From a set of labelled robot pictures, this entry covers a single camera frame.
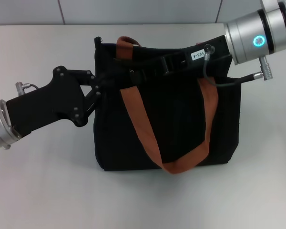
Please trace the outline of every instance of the label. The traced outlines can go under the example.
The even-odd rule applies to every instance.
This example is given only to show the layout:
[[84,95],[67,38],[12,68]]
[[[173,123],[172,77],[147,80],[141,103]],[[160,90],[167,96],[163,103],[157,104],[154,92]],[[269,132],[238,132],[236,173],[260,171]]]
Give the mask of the label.
[[192,60],[195,61],[195,60],[198,60],[200,58],[203,58],[205,55],[205,52],[204,52],[204,49],[201,49],[199,51],[196,51],[194,53],[191,53],[191,57],[192,57]]

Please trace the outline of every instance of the orange strap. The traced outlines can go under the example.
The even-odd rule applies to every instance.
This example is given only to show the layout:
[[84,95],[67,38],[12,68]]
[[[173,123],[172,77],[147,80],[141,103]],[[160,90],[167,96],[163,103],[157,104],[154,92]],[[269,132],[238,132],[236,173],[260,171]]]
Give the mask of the orange strap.
[[[120,37],[117,42],[117,58],[131,60],[133,57],[134,44],[139,45],[139,43],[134,39],[129,37]],[[204,142],[178,160],[164,164],[162,163],[159,146],[138,88],[134,86],[120,90],[129,117],[147,155],[159,167],[172,174],[182,173],[193,168],[203,161],[209,154],[211,127],[217,109],[218,93],[217,88],[212,86],[205,79],[198,79],[198,82],[204,98],[206,122]]]

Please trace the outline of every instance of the black bag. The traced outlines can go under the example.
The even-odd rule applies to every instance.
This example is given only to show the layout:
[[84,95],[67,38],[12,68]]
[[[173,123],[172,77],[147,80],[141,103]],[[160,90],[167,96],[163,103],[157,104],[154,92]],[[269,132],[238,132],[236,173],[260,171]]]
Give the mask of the black bag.
[[[133,44],[139,45],[127,37],[117,45],[95,38],[96,78],[112,82],[95,109],[95,155],[101,168],[162,167],[180,173],[227,163],[238,145],[240,84],[216,88],[197,68],[165,77],[167,70],[180,67],[182,50]],[[216,83],[234,82],[226,76],[232,58],[227,47],[220,47],[227,56],[210,67],[209,75]],[[164,59],[164,73],[163,56],[171,58]]]

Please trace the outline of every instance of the white surface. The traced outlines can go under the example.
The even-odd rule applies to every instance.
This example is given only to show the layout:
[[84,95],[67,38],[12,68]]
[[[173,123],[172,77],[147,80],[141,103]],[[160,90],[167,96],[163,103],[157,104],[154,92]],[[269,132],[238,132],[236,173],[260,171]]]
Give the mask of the white surface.
[[260,0],[223,0],[218,23],[226,23],[261,9]]
[[0,25],[62,24],[57,0],[0,0]]
[[[0,27],[0,99],[17,95],[17,81],[46,85],[58,65],[94,72],[96,36],[180,48],[222,33],[220,24]],[[83,128],[56,122],[0,150],[0,229],[286,229],[286,51],[269,62],[273,80],[243,86],[240,143],[227,165],[177,176],[104,172],[93,117]],[[253,61],[230,75],[258,70]]]
[[61,0],[66,24],[214,23],[220,0]]

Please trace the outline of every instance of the white table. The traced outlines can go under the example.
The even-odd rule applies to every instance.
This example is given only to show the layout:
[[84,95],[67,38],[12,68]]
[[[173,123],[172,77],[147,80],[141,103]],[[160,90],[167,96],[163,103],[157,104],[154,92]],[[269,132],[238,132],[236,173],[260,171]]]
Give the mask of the white table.
[[[181,48],[223,33],[220,24],[0,26],[0,99],[17,96],[17,81],[46,85],[59,65],[94,72],[96,36]],[[93,115],[83,128],[62,120],[0,150],[0,229],[286,229],[286,51],[269,62],[273,80],[243,86],[240,143],[227,165],[104,172]],[[256,71],[257,60],[229,75]]]

